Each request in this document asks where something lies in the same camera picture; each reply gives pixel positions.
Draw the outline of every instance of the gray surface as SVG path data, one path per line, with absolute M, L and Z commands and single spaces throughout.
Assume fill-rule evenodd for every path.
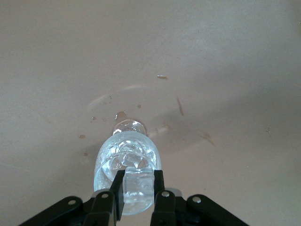
M 252 226 L 301 225 L 300 1 L 0 5 L 2 225 L 88 200 L 119 111 L 146 125 L 185 198 Z

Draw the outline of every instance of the water stain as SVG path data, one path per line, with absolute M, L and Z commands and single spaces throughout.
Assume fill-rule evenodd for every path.
M 115 116 L 116 121 L 122 121 L 122 120 L 125 120 L 125 119 L 127 119 L 127 114 L 124 111 L 118 112 Z
M 201 138 L 205 139 L 206 141 L 209 141 L 213 146 L 215 146 L 214 142 L 211 139 L 211 136 L 208 132 L 204 132 L 203 135 L 199 135 Z
M 167 77 L 164 76 L 164 75 L 157 75 L 157 78 L 158 78 L 158 79 L 167 79 Z
M 177 97 L 177 102 L 178 102 L 178 105 L 179 105 L 180 113 L 181 113 L 181 115 L 183 116 L 183 115 L 184 115 L 183 108 L 182 108 L 181 102 L 180 102 L 180 100 L 179 100 L 178 97 Z

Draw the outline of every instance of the brown speck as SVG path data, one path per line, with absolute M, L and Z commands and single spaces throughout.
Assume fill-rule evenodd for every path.
M 213 146 L 215 146 L 214 142 L 211 139 L 211 136 L 208 132 L 203 133 L 203 135 L 199 135 L 201 138 L 205 139 L 206 141 L 209 141 Z
M 167 77 L 164 76 L 164 75 L 157 75 L 157 78 L 158 78 L 158 79 L 167 79 Z
M 127 114 L 126 114 L 126 112 L 123 112 L 123 111 L 118 112 L 115 116 L 115 120 L 117 120 L 117 121 L 122 121 L 125 119 L 127 119 Z
M 271 131 L 270 131 L 270 126 L 265 131 L 269 134 L 269 137 L 272 137 L 271 136 Z
M 166 128 L 166 129 L 172 129 L 167 123 L 163 123 L 163 128 Z
M 177 97 L 177 102 L 178 102 L 178 105 L 179 105 L 179 110 L 180 110 L 181 115 L 184 115 L 183 108 L 182 108 L 181 102 L 180 102 L 178 97 Z

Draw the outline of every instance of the transparent plastic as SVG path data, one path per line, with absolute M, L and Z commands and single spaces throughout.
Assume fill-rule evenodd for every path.
M 110 188 L 118 170 L 126 170 L 123 179 L 125 206 L 123 215 L 148 209 L 154 201 L 154 170 L 161 169 L 159 152 L 138 121 L 118 123 L 113 136 L 98 153 L 94 171 L 94 190 Z

